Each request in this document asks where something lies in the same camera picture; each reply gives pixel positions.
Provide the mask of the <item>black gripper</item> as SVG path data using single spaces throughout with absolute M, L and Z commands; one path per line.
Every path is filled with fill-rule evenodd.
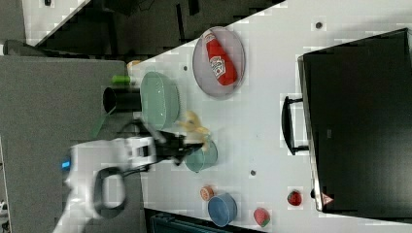
M 160 138 L 154 140 L 155 161 L 171 160 L 179 166 L 194 151 L 203 147 L 202 143 L 186 144 L 184 135 L 159 131 Z

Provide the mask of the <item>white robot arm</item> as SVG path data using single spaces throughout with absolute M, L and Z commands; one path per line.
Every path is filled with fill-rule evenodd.
M 93 219 L 112 219 L 127 205 L 125 177 L 146 172 L 163 160 L 181 164 L 205 142 L 184 135 L 154 134 L 77 144 L 61 164 L 70 192 L 52 233 L 83 233 Z

